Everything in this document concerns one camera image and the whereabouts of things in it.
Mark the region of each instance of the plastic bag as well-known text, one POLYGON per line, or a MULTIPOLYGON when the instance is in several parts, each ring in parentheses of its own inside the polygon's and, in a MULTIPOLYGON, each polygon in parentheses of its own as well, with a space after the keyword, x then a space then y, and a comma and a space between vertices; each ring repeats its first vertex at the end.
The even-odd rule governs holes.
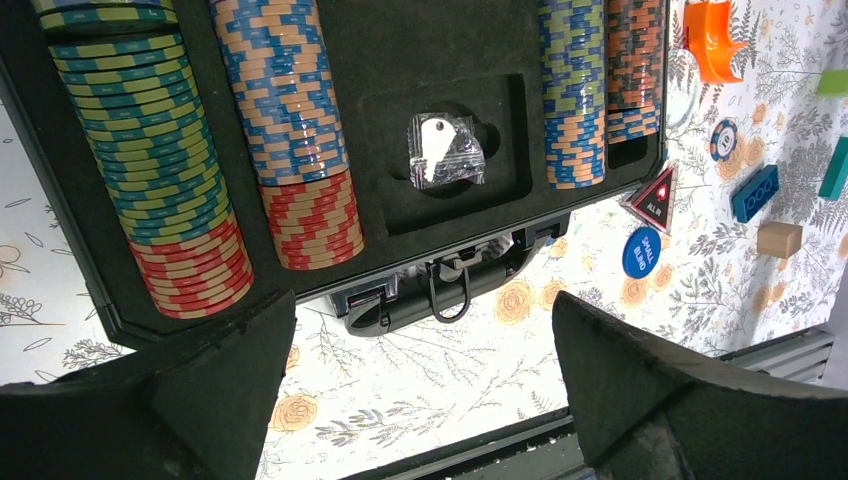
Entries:
POLYGON ((486 159, 471 117, 422 113, 409 127, 409 177, 419 190, 467 179, 483 183, 486 159))

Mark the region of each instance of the triangular all in marker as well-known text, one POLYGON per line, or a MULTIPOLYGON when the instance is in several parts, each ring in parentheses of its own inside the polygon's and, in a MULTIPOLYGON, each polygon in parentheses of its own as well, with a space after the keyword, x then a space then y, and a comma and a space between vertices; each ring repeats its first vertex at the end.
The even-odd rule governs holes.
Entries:
POLYGON ((636 218, 668 234, 674 210, 674 186, 674 167, 669 167, 656 180, 621 202, 621 206, 636 218))

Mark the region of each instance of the orange plastic toy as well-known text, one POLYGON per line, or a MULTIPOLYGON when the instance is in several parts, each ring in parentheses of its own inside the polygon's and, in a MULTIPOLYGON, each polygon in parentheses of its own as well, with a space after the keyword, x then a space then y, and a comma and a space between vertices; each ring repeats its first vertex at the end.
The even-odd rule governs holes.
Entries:
POLYGON ((698 59, 704 83, 738 83, 733 75, 733 55, 748 46, 733 43, 730 36, 732 20, 730 2, 697 3, 683 10, 683 48, 698 59))

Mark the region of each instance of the blue toy block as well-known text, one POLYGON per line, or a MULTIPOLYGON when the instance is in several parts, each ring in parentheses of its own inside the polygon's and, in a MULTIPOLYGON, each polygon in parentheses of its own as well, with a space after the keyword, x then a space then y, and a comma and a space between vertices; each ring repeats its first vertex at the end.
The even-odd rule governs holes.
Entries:
POLYGON ((848 137, 840 137, 833 156, 830 157, 830 165, 824 174, 819 196, 825 200, 839 200, 846 178, 848 178, 848 137))
POLYGON ((767 165, 733 195, 733 214, 739 223, 748 223, 780 190, 777 165, 767 165))

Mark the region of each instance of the floral pattern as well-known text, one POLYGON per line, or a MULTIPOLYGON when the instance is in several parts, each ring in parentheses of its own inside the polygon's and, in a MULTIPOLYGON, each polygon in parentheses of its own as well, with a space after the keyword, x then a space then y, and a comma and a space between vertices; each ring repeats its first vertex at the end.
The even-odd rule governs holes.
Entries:
MULTIPOLYGON (((683 1, 671 12, 683 40, 683 1)), ((735 0, 734 59, 744 81, 703 85, 697 111, 668 131, 678 170, 674 224, 659 265, 628 279, 619 252, 639 221, 609 199, 572 215, 506 286, 466 318, 432 319, 391 335, 347 335, 326 300, 298 306, 294 347, 269 412, 258 479, 336 479, 567 405, 550 310, 567 290, 624 321, 707 355, 827 320, 848 259, 848 195, 818 188, 848 102, 815 95, 820 72, 848 64, 848 1, 735 0), (715 162, 708 139, 732 118, 739 143, 715 162), (729 198, 764 164, 781 189, 750 223, 729 198), (803 225, 791 259, 761 256, 763 222, 803 225)), ((670 81, 683 82, 671 63, 670 81)), ((0 109, 0 382, 49 382, 131 353, 111 344, 8 117, 0 109)))

